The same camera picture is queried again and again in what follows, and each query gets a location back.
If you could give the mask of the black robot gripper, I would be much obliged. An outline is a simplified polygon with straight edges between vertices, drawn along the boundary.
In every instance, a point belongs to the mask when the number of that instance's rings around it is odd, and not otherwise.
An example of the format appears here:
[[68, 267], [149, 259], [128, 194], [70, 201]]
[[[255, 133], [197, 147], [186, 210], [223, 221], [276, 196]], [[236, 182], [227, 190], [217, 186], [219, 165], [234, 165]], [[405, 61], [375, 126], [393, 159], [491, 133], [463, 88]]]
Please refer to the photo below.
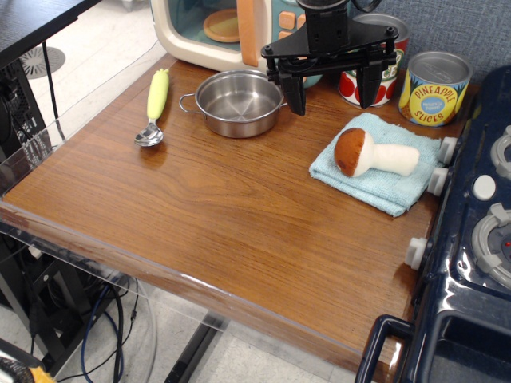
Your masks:
[[307, 9], [306, 21], [291, 35], [261, 49], [268, 79], [280, 83], [294, 114], [306, 113], [302, 77], [357, 70], [359, 104], [372, 106], [382, 72], [397, 63], [398, 28], [357, 22], [342, 8]]

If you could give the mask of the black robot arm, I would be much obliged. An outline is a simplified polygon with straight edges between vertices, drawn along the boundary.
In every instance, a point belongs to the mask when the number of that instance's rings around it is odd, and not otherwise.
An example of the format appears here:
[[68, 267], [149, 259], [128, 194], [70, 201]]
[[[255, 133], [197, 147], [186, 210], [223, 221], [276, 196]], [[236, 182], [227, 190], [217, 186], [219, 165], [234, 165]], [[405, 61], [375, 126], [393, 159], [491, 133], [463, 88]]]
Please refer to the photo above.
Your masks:
[[299, 1], [306, 21], [291, 35], [261, 49], [268, 80], [278, 85], [291, 111], [303, 116], [303, 79], [354, 70], [359, 104], [375, 102], [382, 74], [397, 63], [398, 29], [357, 22], [348, 16], [347, 1]]

